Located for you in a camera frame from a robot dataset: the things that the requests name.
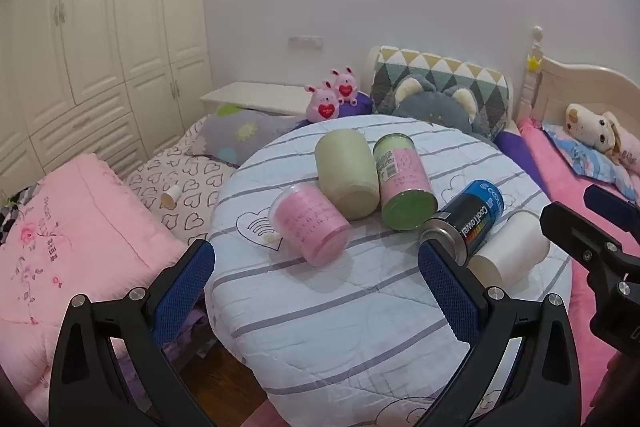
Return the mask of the white wardrobe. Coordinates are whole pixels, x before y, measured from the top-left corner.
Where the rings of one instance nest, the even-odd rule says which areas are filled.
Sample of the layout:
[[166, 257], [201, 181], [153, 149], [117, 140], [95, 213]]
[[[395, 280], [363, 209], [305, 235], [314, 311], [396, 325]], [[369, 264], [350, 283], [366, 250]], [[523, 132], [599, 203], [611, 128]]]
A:
[[1, 191], [82, 153], [127, 176], [212, 87], [203, 0], [1, 0]]

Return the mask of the pink embroidered quilt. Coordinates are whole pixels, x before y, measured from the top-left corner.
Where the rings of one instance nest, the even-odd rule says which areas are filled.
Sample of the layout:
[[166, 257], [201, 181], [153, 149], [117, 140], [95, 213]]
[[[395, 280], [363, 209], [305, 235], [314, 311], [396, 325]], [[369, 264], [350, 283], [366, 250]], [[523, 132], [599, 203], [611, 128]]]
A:
[[1, 246], [1, 366], [32, 413], [48, 418], [70, 299], [122, 298], [185, 251], [96, 155], [79, 155], [40, 181]]

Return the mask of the blue cartoon pillow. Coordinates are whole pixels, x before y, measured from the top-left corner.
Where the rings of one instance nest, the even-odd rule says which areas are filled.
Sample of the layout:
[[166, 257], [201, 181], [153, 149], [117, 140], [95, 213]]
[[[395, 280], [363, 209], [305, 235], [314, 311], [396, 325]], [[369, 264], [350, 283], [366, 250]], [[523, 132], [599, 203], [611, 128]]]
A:
[[577, 176], [614, 185], [626, 199], [639, 202], [638, 174], [575, 140], [557, 124], [544, 122], [541, 129]]

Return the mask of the white bedside table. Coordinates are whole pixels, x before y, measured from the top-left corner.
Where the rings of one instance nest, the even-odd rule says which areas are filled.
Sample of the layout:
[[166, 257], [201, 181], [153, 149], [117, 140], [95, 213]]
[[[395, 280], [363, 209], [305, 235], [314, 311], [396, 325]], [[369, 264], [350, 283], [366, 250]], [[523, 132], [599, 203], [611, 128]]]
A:
[[304, 116], [311, 94], [303, 87], [263, 82], [237, 81], [201, 96], [205, 109], [212, 113], [221, 105], [279, 115]]

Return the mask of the pink bunny plush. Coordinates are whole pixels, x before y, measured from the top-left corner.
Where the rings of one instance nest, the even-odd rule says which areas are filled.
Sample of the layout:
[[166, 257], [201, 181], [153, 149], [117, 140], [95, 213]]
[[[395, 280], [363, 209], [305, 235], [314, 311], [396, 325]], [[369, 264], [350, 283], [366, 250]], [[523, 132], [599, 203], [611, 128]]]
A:
[[333, 76], [332, 89], [336, 94], [338, 103], [356, 106], [359, 81], [354, 76], [352, 69], [349, 66], [345, 67], [344, 72], [332, 69], [331, 74]]
[[305, 91], [311, 94], [305, 114], [311, 124], [338, 117], [340, 103], [329, 80], [323, 80], [320, 87], [306, 86]]

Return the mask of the pink bunny plush rear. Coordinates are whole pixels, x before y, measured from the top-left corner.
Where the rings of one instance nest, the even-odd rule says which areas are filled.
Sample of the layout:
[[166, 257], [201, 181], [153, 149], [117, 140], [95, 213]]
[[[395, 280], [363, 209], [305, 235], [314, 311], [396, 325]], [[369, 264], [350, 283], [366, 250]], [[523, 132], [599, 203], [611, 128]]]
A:
[[349, 66], [345, 67], [344, 72], [332, 69], [331, 74], [333, 76], [332, 89], [336, 94], [338, 103], [356, 106], [359, 81], [354, 76], [352, 69]]

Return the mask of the blue black towel can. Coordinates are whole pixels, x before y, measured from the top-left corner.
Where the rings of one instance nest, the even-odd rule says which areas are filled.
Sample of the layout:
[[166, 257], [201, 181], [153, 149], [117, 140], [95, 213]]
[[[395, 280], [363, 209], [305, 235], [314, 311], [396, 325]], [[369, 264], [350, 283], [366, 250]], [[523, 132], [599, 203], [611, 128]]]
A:
[[420, 239], [436, 241], [458, 265], [465, 265], [501, 218], [503, 209], [498, 187], [486, 180], [474, 180], [424, 223]]

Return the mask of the white paper cup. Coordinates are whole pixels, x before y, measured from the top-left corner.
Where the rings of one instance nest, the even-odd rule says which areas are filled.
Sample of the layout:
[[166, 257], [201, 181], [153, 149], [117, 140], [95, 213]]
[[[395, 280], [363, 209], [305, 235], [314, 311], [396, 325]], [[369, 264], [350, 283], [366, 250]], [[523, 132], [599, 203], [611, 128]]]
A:
[[485, 287], [508, 288], [543, 262], [549, 249], [538, 216], [520, 210], [480, 247], [466, 267]]

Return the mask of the cream dog plush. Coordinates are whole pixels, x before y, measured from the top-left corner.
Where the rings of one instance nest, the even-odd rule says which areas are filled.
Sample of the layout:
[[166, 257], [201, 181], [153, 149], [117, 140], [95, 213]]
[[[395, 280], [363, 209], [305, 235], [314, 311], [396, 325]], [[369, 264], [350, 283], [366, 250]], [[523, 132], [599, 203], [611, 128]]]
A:
[[614, 164], [639, 173], [640, 141], [613, 113], [598, 115], [572, 103], [565, 111], [565, 129], [574, 139], [595, 148]]

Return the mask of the triangle pattern cushion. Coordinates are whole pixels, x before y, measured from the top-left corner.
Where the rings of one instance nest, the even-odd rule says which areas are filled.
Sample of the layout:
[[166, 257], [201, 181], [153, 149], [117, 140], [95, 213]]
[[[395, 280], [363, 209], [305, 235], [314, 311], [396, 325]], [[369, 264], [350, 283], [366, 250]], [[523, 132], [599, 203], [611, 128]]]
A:
[[495, 139], [511, 122], [513, 87], [502, 72], [397, 46], [376, 46], [367, 58], [362, 83], [369, 87], [376, 113], [392, 113], [395, 91], [407, 76], [424, 79], [430, 87], [446, 95], [457, 88], [465, 89], [460, 101], [469, 106], [474, 98], [472, 121], [477, 124], [478, 132], [488, 139]]

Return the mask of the grey flower pillow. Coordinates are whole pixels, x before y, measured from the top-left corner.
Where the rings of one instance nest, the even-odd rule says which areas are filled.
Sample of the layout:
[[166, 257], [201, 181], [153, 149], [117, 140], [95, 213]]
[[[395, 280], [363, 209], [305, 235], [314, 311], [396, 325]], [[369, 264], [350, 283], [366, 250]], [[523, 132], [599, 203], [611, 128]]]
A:
[[205, 117], [188, 154], [206, 156], [240, 167], [250, 156], [302, 122], [295, 116], [278, 116], [231, 105]]

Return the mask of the pink plastic cup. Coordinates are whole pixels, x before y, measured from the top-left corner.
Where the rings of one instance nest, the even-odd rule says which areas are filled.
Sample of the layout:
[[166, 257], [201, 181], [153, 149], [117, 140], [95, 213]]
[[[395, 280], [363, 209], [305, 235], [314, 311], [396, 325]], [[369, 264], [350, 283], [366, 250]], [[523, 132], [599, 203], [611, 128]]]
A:
[[284, 190], [269, 209], [269, 221], [288, 246], [314, 267], [340, 257], [352, 226], [314, 183]]

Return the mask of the grey cat plush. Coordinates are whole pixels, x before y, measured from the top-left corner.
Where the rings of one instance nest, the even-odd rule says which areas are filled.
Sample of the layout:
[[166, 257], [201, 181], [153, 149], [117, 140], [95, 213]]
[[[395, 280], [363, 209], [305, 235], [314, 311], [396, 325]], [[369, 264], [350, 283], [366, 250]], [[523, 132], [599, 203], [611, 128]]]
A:
[[399, 81], [393, 94], [392, 115], [491, 140], [488, 120], [480, 115], [476, 96], [469, 88], [454, 86], [438, 91], [434, 83], [421, 75], [408, 75]]

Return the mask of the cream wooden headboard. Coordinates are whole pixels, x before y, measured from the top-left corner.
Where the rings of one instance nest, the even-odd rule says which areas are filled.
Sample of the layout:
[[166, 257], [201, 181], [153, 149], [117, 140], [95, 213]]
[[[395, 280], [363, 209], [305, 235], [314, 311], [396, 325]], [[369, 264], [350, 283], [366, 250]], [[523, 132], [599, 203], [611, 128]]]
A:
[[639, 133], [639, 86], [616, 70], [553, 60], [542, 50], [542, 28], [532, 29], [529, 55], [541, 58], [538, 72], [525, 74], [520, 98], [513, 105], [512, 119], [563, 124], [565, 109], [577, 103], [594, 113], [613, 113], [631, 133]]

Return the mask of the green pink labelled can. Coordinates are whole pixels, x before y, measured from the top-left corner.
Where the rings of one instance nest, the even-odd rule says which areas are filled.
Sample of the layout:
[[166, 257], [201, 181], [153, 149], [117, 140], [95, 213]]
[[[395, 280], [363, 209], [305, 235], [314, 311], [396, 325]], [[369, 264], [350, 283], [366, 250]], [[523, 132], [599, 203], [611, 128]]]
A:
[[438, 202], [413, 141], [405, 134], [386, 134], [376, 141], [373, 157], [384, 223], [395, 231], [420, 228]]

